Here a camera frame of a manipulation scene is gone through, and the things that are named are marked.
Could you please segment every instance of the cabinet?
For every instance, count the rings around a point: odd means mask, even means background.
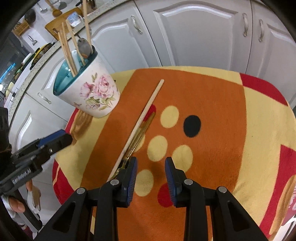
[[[30,142],[65,129],[67,122],[24,94],[10,126],[12,153]]]
[[[249,0],[135,2],[163,66],[246,72],[252,39]]]
[[[161,66],[145,22],[133,1],[108,11],[89,25],[92,44],[109,73]],[[85,30],[79,36],[86,38]]]
[[[296,43],[272,11],[258,2],[251,5],[253,36],[246,74],[272,83],[294,108]]]
[[[72,50],[75,49],[72,41],[69,41],[69,45]],[[52,92],[55,77],[64,59],[60,48],[43,65],[26,93],[63,120],[68,121],[75,108],[54,96]]]

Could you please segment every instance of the metal rivet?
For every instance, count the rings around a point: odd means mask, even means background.
[[[186,180],[184,180],[184,183],[186,185],[192,185],[193,184],[193,181],[191,179],[186,179]]]
[[[85,189],[84,188],[78,188],[77,191],[76,191],[78,194],[82,194],[85,192]]]
[[[221,193],[226,193],[227,192],[227,188],[226,187],[219,187],[218,188],[218,190],[219,190],[219,192],[221,192]]]
[[[113,179],[113,180],[110,181],[110,184],[112,186],[118,185],[118,183],[119,183],[119,181],[117,179]]]

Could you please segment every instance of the white container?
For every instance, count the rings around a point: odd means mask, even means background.
[[[81,68],[73,77],[67,62],[64,61],[56,76],[53,93],[91,116],[101,118],[115,108],[120,92],[94,47],[93,50],[85,66],[82,66],[81,60],[77,58],[76,51],[72,51]]]

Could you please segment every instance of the tablecloth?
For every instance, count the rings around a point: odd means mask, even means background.
[[[176,168],[202,186],[227,187],[272,240],[296,184],[296,120],[281,93],[264,80],[203,67],[112,76],[121,92],[116,108],[100,119],[76,109],[66,127],[73,142],[57,154],[52,176],[59,201],[81,186],[89,190],[107,181],[164,79],[153,102],[156,115],[134,153],[138,174],[133,201],[118,209],[119,239],[183,239],[185,209],[172,205],[164,173],[164,160],[171,156]]]

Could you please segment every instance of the wooden cutting board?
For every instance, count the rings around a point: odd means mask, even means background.
[[[78,15],[83,16],[82,11],[79,7],[73,8],[70,11],[63,13],[62,15],[58,16],[51,22],[49,22],[47,25],[45,25],[45,29],[50,32],[50,34],[55,37],[56,40],[59,40],[58,34],[53,30],[54,28],[59,32],[62,29],[62,22],[66,22],[67,17],[73,13],[77,12]]]

